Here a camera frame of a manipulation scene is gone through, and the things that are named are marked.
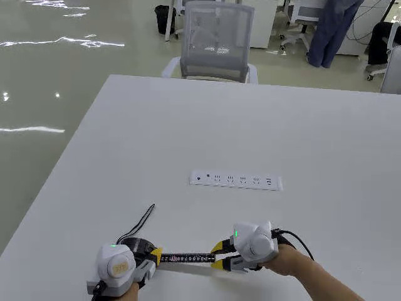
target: white cabinet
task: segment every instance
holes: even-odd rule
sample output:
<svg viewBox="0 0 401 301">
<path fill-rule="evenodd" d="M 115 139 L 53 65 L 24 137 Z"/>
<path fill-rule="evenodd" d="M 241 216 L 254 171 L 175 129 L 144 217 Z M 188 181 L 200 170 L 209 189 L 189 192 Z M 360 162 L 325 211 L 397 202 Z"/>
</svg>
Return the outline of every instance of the white cabinet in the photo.
<svg viewBox="0 0 401 301">
<path fill-rule="evenodd" d="M 242 0 L 242 4 L 255 8 L 251 32 L 251 47 L 267 48 L 278 0 Z"/>
</svg>

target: black trash bin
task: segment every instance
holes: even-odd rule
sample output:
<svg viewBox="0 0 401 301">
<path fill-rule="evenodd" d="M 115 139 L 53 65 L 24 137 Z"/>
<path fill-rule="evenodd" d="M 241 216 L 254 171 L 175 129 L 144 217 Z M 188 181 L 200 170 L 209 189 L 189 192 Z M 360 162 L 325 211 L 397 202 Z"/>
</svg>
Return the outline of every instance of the black trash bin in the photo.
<svg viewBox="0 0 401 301">
<path fill-rule="evenodd" d="M 159 29 L 159 33 L 165 34 L 165 28 L 167 26 L 167 19 L 169 17 L 169 7 L 167 5 L 158 5 L 155 8 L 156 18 L 157 18 L 157 27 Z M 170 34 L 175 31 L 175 15 L 177 11 L 175 8 L 173 9 L 173 19 L 171 21 L 171 29 Z"/>
</svg>

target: electrical outlet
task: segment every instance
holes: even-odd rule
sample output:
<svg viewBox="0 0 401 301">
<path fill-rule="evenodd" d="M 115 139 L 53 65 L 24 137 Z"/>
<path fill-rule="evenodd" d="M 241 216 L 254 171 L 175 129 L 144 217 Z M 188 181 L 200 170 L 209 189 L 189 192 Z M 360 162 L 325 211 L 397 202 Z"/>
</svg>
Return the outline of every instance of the electrical outlet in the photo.
<svg viewBox="0 0 401 301">
<path fill-rule="evenodd" d="M 278 176 L 244 172 L 192 171 L 189 182 L 193 185 L 283 190 L 281 178 Z"/>
</svg>

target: white desk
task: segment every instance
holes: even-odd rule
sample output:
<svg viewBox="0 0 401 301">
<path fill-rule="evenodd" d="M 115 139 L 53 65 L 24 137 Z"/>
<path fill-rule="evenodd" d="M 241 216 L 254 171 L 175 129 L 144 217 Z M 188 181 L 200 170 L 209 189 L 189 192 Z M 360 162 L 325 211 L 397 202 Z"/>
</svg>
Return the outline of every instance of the white desk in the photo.
<svg viewBox="0 0 401 301">
<path fill-rule="evenodd" d="M 152 202 L 140 236 L 166 251 L 270 219 L 367 300 L 396 299 L 400 116 L 398 95 L 111 76 L 0 257 L 1 300 L 89 300 L 98 248 Z M 203 168 L 270 172 L 284 191 L 190 186 Z M 140 298 L 308 300 L 266 270 L 159 270 Z"/>
</svg>

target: forearm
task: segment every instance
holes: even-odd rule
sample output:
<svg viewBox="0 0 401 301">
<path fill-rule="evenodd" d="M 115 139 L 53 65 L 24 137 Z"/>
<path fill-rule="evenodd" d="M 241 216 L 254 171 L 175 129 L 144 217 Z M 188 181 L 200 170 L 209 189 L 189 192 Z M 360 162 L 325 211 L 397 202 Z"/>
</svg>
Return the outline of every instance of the forearm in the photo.
<svg viewBox="0 0 401 301">
<path fill-rule="evenodd" d="M 134 283 L 131 285 L 130 289 L 122 295 L 118 300 L 119 301 L 138 301 L 138 291 L 139 285 Z"/>
<path fill-rule="evenodd" d="M 298 261 L 294 276 L 302 283 L 313 301 L 363 300 L 317 262 L 304 255 Z"/>
</svg>

